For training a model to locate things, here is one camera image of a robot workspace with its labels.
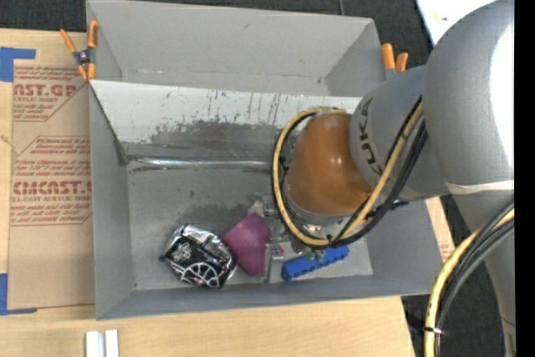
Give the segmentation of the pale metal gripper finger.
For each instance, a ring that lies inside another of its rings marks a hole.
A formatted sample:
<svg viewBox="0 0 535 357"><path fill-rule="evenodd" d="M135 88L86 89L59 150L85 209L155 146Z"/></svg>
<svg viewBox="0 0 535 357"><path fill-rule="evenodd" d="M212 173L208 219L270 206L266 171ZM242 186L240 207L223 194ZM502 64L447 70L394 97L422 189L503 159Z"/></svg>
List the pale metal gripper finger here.
<svg viewBox="0 0 535 357"><path fill-rule="evenodd" d="M251 213L260 217L277 217L278 206L272 196L260 196L251 205Z"/></svg>
<svg viewBox="0 0 535 357"><path fill-rule="evenodd" d="M266 250L266 271L267 283L281 283L281 272L285 262L285 251L280 243L270 243Z"/></svg>

